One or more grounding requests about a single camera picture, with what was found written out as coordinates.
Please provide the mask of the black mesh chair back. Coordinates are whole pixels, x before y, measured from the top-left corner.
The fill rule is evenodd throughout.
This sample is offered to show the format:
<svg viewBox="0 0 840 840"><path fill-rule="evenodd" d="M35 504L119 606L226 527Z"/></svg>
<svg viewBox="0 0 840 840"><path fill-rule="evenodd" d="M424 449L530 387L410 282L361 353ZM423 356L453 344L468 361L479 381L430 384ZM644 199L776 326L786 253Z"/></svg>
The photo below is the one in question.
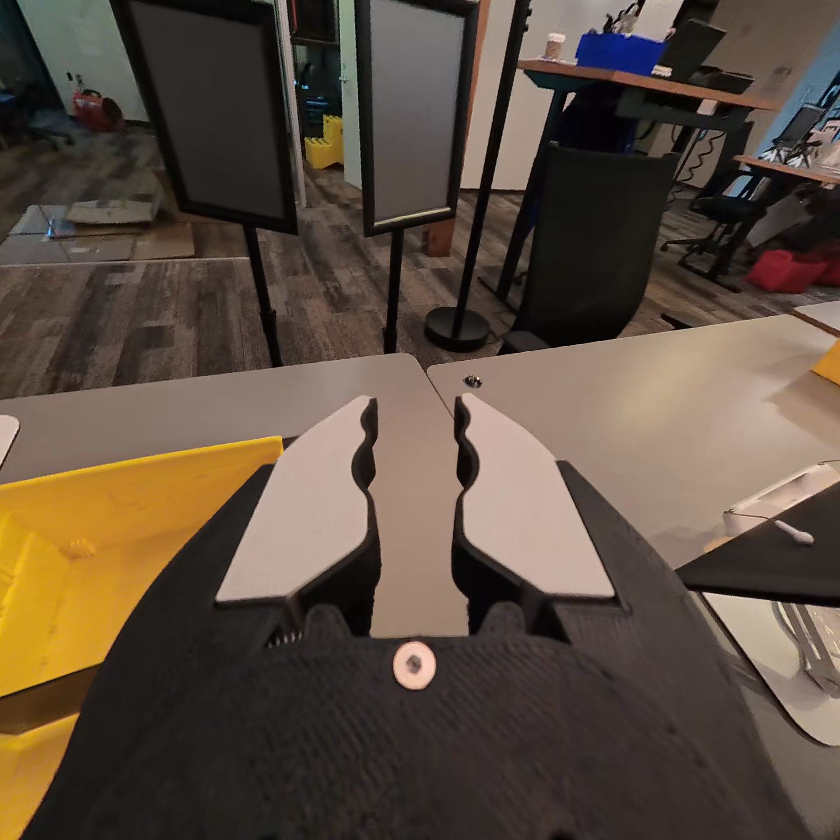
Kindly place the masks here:
<svg viewBox="0 0 840 840"><path fill-rule="evenodd" d="M624 331L644 299L679 161L549 145L528 277L499 355Z"/></svg>

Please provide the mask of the metal shelf rack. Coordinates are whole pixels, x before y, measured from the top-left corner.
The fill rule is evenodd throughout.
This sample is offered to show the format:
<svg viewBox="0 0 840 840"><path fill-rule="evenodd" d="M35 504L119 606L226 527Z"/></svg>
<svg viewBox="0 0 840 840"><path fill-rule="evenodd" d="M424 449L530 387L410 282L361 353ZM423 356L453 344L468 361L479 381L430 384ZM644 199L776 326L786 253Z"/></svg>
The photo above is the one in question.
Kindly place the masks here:
<svg viewBox="0 0 840 840"><path fill-rule="evenodd" d="M322 139L323 118L342 114L338 4L287 1L301 133Z"/></svg>

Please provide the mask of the black laptop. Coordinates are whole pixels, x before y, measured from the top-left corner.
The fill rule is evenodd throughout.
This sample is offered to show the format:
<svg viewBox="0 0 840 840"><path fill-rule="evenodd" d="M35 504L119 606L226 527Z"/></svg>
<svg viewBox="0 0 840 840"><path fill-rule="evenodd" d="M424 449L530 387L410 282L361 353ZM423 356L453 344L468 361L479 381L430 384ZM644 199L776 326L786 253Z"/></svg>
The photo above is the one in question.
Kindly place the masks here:
<svg viewBox="0 0 840 840"><path fill-rule="evenodd" d="M723 70L707 63L712 51L726 34L726 29L697 18L689 18L667 40L657 65L670 69L671 81L735 94L744 93L754 82L752 76Z"/></svg>

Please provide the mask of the blue plastic bin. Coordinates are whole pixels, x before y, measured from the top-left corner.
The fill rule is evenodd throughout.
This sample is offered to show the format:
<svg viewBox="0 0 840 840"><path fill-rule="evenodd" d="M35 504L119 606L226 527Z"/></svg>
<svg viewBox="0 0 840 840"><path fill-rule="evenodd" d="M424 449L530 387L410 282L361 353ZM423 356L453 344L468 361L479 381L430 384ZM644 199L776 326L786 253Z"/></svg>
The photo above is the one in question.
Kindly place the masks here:
<svg viewBox="0 0 840 840"><path fill-rule="evenodd" d="M665 48L664 41L591 31L581 37L575 58L578 67L650 76Z"/></svg>

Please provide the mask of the black office chair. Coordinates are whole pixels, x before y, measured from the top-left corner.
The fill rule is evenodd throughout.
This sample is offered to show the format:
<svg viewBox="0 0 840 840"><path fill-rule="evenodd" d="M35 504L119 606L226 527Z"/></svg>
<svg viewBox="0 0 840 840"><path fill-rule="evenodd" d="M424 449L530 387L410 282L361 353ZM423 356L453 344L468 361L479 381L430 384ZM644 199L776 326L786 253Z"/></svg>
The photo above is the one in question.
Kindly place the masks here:
<svg viewBox="0 0 840 840"><path fill-rule="evenodd" d="M749 229L766 214L766 210L750 197L751 190L762 180L760 176L749 176L746 194L728 193L742 175L741 163L736 158L746 151L753 125L749 120L726 134L709 181L689 204L692 213L712 222L711 231L700 238L666 240L660 246L662 252L669 247L683 248L678 266L734 293L739 293L740 289L725 277L744 238L740 231Z"/></svg>

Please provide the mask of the black bin divider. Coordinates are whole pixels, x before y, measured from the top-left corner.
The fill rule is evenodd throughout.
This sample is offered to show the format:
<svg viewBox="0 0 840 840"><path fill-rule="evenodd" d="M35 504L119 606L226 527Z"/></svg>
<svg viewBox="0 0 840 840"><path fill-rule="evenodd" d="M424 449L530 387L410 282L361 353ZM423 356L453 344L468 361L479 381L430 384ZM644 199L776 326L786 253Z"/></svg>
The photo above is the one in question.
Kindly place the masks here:
<svg viewBox="0 0 840 840"><path fill-rule="evenodd" d="M84 668L1 697L1 733L18 736L78 713L98 671Z"/></svg>

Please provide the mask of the stack of yellow bins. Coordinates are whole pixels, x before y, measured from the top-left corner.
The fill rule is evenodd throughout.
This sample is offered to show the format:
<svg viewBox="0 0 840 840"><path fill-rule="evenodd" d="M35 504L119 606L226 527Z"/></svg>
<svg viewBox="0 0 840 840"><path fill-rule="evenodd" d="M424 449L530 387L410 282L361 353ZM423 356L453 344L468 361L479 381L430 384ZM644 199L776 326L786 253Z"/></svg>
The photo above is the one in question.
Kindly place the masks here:
<svg viewBox="0 0 840 840"><path fill-rule="evenodd" d="M303 139L306 160L314 170L343 166L343 119L338 115L322 116L322 136Z"/></svg>

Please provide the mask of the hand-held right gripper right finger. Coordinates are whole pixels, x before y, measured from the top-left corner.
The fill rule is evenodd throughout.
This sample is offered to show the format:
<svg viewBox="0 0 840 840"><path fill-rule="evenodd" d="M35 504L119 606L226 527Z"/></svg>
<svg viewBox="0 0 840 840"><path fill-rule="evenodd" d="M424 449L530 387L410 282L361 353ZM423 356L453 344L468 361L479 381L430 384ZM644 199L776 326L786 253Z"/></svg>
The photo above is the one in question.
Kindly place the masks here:
<svg viewBox="0 0 840 840"><path fill-rule="evenodd" d="M616 589L559 462L528 430L464 393L455 399L453 580L470 621L513 602L541 621L557 601L609 603Z"/></svg>

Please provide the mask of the wooden desk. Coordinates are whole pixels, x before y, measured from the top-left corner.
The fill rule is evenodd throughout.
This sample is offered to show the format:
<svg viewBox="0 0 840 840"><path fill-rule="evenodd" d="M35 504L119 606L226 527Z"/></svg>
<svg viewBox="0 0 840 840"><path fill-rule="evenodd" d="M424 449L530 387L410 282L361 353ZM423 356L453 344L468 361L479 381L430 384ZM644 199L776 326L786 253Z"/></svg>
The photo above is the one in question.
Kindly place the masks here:
<svg viewBox="0 0 840 840"><path fill-rule="evenodd" d="M547 152L567 99L597 83L620 89L614 113L623 119L679 127L671 150L684 153L696 130L730 132L743 124L752 112L777 112L781 102L760 93L733 93L692 86L656 76L640 76L620 70L580 67L551 59L522 59L518 68L538 88L553 92L537 153L532 164L520 211L514 224L497 296L506 300L522 249L529 235L529 220L543 183Z"/></svg>
<svg viewBox="0 0 840 840"><path fill-rule="evenodd" d="M799 180L824 186L839 186L838 171L825 166L793 166L753 158L745 154L734 155L732 160L739 163L741 167L745 167L751 174L761 177L775 178L784 182Z"/></svg>

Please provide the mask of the black framed sign stand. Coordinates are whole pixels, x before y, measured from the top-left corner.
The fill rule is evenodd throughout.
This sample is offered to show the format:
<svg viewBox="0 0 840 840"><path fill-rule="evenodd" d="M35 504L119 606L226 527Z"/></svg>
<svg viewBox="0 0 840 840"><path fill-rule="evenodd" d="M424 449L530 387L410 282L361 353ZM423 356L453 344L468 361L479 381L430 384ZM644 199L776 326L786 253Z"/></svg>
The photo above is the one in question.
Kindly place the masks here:
<svg viewBox="0 0 840 840"><path fill-rule="evenodd" d="M456 216L478 2L356 2L364 236L391 236L383 351L396 352L408 228Z"/></svg>
<svg viewBox="0 0 840 840"><path fill-rule="evenodd" d="M266 2L111 1L181 211L239 225L282 366L258 231L298 234L277 16Z"/></svg>

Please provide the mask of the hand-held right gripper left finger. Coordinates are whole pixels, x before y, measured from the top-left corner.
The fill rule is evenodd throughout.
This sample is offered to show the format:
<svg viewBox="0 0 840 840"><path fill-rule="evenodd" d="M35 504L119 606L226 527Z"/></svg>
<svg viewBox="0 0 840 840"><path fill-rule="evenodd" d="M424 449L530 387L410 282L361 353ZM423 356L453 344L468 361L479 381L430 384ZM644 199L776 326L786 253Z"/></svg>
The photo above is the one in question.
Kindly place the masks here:
<svg viewBox="0 0 840 840"><path fill-rule="evenodd" d="M354 398L275 463L217 591L220 606L279 603L294 617L331 604L371 624L382 573L370 486L377 400Z"/></svg>

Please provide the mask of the flattened cardboard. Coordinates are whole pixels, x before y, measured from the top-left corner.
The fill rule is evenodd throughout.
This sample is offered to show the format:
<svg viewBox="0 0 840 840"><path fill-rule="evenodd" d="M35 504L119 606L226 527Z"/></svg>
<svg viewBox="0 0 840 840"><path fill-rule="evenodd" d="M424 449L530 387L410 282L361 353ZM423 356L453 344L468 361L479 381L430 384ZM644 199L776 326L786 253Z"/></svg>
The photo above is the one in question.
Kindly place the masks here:
<svg viewBox="0 0 840 840"><path fill-rule="evenodd" d="M192 258L193 226L174 220L159 193L27 207L1 244L2 266Z"/></svg>

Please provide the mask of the red bag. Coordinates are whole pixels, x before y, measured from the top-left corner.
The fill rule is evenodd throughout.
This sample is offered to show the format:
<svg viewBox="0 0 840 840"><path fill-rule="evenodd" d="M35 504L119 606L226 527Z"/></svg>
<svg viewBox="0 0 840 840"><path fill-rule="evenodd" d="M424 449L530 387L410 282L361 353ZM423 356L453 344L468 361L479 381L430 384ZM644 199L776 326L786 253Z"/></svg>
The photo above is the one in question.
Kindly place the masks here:
<svg viewBox="0 0 840 840"><path fill-rule="evenodd" d="M839 254L799 254L784 249L765 251L745 278L763 291L800 294L813 286L838 287Z"/></svg>

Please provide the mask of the wooden column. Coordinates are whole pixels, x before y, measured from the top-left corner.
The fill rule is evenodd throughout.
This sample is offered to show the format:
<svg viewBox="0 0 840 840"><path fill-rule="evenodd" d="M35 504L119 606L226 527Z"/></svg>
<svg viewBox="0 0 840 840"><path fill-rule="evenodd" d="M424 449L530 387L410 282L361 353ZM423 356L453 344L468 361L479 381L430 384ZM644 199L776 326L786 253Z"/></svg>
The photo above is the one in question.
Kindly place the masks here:
<svg viewBox="0 0 840 840"><path fill-rule="evenodd" d="M469 139L469 130L476 98L478 78L480 74L481 54L487 34L487 27L490 16L491 1L478 1L478 23L476 29L476 46L474 51L473 66L471 72L469 99L467 108L466 135L465 141ZM449 219L443 222L430 224L423 231L423 245L425 254L435 258L449 257L455 233L455 220Z"/></svg>

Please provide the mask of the red floor blower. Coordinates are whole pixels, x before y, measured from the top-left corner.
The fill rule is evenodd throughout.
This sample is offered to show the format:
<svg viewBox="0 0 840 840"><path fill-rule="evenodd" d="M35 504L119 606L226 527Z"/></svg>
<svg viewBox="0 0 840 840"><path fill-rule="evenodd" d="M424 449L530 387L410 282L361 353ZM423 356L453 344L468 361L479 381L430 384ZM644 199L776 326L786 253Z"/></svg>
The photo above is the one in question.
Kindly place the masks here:
<svg viewBox="0 0 840 840"><path fill-rule="evenodd" d="M71 112L76 121L97 132L121 132L125 127L118 103L92 89L83 88L72 94Z"/></svg>

